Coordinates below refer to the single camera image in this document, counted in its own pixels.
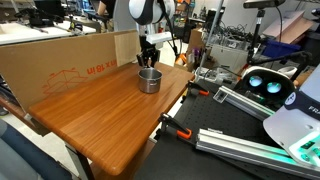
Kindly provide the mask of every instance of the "metal bracket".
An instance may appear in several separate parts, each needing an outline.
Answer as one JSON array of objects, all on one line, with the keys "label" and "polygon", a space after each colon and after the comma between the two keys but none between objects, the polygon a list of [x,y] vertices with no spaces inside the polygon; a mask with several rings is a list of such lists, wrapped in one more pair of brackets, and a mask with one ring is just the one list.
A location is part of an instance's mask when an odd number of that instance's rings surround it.
[{"label": "metal bracket", "polygon": [[303,166],[283,149],[199,130],[196,149],[256,164],[303,178],[320,179],[320,168]]},{"label": "metal bracket", "polygon": [[274,114],[274,111],[270,110],[269,108],[266,108],[265,106],[262,106],[261,104],[258,104],[225,86],[221,86],[219,88],[219,91],[216,93],[213,99],[219,103],[222,103],[224,100],[226,100],[228,103],[247,112],[257,119],[260,119],[261,121]]}]

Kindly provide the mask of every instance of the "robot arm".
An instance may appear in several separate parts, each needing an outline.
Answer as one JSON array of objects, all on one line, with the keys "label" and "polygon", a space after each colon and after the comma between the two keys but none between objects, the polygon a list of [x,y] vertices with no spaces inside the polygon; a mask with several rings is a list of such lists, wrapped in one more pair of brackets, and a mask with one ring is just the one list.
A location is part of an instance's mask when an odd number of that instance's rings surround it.
[{"label": "robot arm", "polygon": [[[160,57],[160,51],[155,48],[155,43],[173,40],[170,32],[155,33],[154,24],[165,17],[170,25],[170,18],[173,16],[174,11],[175,4],[173,0],[129,1],[129,12],[138,24],[141,54],[137,55],[137,59],[140,66],[154,67],[154,64],[159,61]],[[173,45],[175,54],[177,54],[174,42]]]},{"label": "robot arm", "polygon": [[160,1],[164,2],[165,12],[169,18],[173,16],[175,5],[173,0],[130,0],[129,11],[139,25],[159,22],[164,17]]}]

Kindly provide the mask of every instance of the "stainless steel pot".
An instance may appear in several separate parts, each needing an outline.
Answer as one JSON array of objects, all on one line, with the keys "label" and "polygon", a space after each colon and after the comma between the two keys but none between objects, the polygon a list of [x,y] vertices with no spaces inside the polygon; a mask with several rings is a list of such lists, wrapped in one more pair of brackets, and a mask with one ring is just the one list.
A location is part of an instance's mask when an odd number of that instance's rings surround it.
[{"label": "stainless steel pot", "polygon": [[162,73],[154,68],[139,71],[139,89],[145,93],[156,93],[160,89]]}]

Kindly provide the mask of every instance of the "wooden table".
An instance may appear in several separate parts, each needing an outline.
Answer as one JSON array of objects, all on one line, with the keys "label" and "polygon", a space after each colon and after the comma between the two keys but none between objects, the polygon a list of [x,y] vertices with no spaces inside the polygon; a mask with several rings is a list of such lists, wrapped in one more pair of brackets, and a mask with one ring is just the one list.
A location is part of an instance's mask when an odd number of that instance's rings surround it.
[{"label": "wooden table", "polygon": [[30,114],[111,175],[120,174],[186,88],[192,73],[161,63],[160,91],[139,90],[137,64],[127,64],[30,107]]}]

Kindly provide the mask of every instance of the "chair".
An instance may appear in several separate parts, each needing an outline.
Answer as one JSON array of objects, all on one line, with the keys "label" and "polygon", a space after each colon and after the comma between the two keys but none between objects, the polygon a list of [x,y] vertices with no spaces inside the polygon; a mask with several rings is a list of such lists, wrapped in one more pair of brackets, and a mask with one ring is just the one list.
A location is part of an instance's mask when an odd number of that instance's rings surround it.
[{"label": "chair", "polygon": [[57,161],[0,119],[1,180],[75,179]]}]

